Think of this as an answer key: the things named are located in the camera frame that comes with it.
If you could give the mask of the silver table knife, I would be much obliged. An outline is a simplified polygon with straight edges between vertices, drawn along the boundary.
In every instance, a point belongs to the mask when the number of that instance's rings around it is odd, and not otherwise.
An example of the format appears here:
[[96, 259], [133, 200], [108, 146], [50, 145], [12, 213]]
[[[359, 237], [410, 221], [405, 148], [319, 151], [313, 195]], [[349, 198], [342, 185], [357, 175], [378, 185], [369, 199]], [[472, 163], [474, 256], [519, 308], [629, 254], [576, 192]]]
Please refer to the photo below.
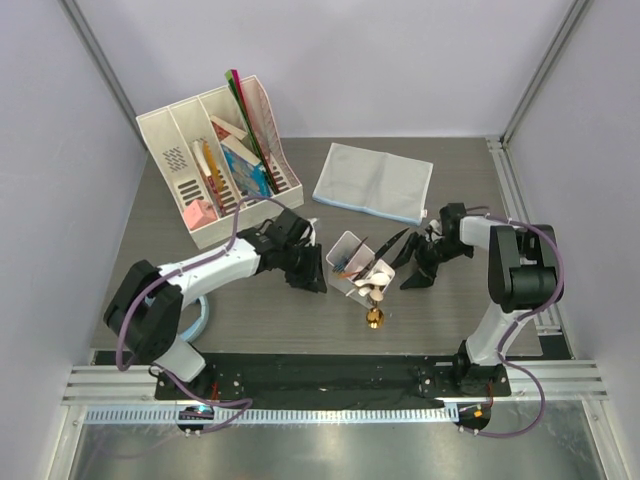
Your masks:
[[405, 228], [395, 235], [393, 235], [390, 239], [388, 239], [375, 253], [372, 260], [370, 260], [353, 278], [353, 281], [357, 281], [363, 279], [365, 275], [375, 266], [378, 260], [380, 260], [408, 231], [408, 228]]

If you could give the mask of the white ceramic spoon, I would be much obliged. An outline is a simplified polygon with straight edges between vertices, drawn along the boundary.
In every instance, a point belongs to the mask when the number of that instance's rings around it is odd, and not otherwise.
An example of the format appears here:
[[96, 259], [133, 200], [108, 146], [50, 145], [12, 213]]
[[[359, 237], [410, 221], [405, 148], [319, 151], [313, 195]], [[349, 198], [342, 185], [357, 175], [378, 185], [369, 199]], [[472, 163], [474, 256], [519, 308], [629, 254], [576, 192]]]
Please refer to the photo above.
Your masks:
[[368, 275], [359, 280], [354, 281], [354, 285], [357, 288], [363, 288], [365, 285], [373, 285], [374, 287], [382, 287], [384, 288], [386, 285], [390, 283], [392, 277], [389, 276], [386, 272], [379, 271]]
[[370, 291], [371, 288], [368, 285], [354, 286], [346, 293], [346, 296], [358, 294], [361, 297], [366, 297]]

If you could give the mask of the white utensil container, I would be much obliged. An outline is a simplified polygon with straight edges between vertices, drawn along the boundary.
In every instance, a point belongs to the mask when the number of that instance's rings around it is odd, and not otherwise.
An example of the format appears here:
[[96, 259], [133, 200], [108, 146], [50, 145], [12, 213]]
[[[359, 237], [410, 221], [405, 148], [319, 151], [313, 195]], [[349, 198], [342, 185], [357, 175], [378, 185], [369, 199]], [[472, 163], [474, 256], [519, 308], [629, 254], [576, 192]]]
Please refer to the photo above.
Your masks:
[[[353, 232], [346, 230], [325, 256], [327, 283], [333, 290], [339, 292], [343, 298], [351, 299], [364, 308], [371, 307], [369, 294], [366, 297], [361, 297], [358, 294], [346, 296], [346, 293], [355, 286], [354, 281], [352, 280], [353, 277], [339, 278], [339, 273], [333, 273], [332, 269], [334, 265], [345, 255], [352, 254], [352, 259], [344, 272], [360, 271], [370, 260], [373, 259], [374, 253], [375, 252], [366, 245], [365, 239], [360, 239]], [[382, 259], [377, 261], [375, 266], [365, 275], [365, 277], [379, 271], [386, 272], [392, 277], [390, 283], [394, 280], [395, 271]], [[386, 293], [390, 283], [384, 288], [378, 287], [382, 290], [383, 294]]]

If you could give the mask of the grey cloth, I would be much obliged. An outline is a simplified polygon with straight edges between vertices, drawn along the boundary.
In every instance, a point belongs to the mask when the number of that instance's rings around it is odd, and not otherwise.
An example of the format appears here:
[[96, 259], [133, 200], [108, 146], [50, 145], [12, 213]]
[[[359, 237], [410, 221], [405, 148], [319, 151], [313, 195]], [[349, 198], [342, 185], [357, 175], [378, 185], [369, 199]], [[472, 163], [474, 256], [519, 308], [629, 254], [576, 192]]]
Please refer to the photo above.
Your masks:
[[433, 169], [431, 162], [333, 143], [312, 199], [418, 226], [426, 217]]

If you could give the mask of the gold metal spoon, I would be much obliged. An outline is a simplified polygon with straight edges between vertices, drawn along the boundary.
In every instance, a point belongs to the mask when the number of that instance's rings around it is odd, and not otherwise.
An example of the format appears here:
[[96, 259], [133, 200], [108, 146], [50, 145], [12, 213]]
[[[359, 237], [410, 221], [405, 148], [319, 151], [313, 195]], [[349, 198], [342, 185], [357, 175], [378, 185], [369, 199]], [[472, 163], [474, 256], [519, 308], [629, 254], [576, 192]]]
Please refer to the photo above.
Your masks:
[[380, 300], [372, 300], [366, 313], [366, 322], [371, 329], [379, 329], [384, 325], [385, 314], [380, 308]]

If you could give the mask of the white desktop file organizer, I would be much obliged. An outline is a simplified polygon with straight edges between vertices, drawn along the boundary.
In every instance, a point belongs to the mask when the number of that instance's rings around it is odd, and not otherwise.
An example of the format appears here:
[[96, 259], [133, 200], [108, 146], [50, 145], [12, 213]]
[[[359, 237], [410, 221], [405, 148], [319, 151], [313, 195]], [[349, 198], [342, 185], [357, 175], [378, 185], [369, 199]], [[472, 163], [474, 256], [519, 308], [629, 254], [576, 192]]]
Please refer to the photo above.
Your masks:
[[[303, 186], [291, 169], [282, 148], [282, 142], [267, 92], [257, 76], [243, 78], [241, 87], [251, 116], [253, 128], [280, 190], [274, 198], [289, 208], [304, 203]], [[194, 200], [210, 202], [219, 220], [195, 231], [189, 231], [199, 249], [205, 249], [231, 234], [233, 215], [240, 211], [240, 228], [245, 228], [267, 216], [278, 213], [275, 204], [268, 201], [242, 203], [243, 195], [237, 188], [220, 146], [221, 134], [228, 130], [215, 122], [220, 119], [239, 129], [245, 129], [244, 120], [236, 100], [227, 86], [192, 96], [161, 107], [136, 118], [140, 133], [151, 153], [178, 211]], [[192, 142], [206, 140], [224, 184], [222, 193], [226, 214], [223, 215], [213, 199], [194, 158]]]

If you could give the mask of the beige wooden spoon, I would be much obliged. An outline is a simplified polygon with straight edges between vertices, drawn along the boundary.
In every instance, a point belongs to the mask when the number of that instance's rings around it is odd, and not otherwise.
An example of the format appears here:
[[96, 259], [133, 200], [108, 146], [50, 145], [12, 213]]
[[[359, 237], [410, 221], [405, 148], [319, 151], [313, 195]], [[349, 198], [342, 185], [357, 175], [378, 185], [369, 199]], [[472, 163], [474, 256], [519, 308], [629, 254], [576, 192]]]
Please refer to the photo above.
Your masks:
[[384, 294], [380, 288], [375, 287], [369, 292], [369, 298], [372, 302], [379, 303], [384, 300]]

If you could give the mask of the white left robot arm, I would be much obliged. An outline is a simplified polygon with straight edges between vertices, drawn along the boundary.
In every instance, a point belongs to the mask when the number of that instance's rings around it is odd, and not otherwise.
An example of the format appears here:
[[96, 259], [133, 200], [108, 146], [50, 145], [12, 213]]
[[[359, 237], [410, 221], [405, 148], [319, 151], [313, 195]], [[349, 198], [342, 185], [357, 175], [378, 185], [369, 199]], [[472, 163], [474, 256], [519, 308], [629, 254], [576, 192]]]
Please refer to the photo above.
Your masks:
[[201, 353], [178, 334], [183, 310], [195, 300], [237, 280], [280, 270], [293, 288], [324, 293], [322, 246], [315, 219], [285, 208], [274, 219], [236, 230], [228, 242], [185, 261], [156, 267], [135, 263], [108, 304], [106, 326], [147, 365], [178, 379], [190, 398], [205, 397], [213, 385]]

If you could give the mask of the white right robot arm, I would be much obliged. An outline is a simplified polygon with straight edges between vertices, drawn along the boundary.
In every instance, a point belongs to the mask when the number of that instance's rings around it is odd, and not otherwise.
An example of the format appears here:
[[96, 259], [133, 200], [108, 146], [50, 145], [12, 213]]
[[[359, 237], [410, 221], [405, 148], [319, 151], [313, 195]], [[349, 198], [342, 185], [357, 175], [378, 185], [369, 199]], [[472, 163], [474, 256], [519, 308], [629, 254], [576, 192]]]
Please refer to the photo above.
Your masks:
[[509, 347], [532, 316], [563, 295], [564, 268], [552, 226], [475, 214], [462, 203], [445, 205], [425, 233], [412, 233], [391, 266], [398, 269], [414, 261], [415, 271], [402, 289], [429, 288], [442, 264], [472, 257], [478, 249], [488, 253], [491, 303], [450, 364], [422, 371], [426, 397], [509, 395]]

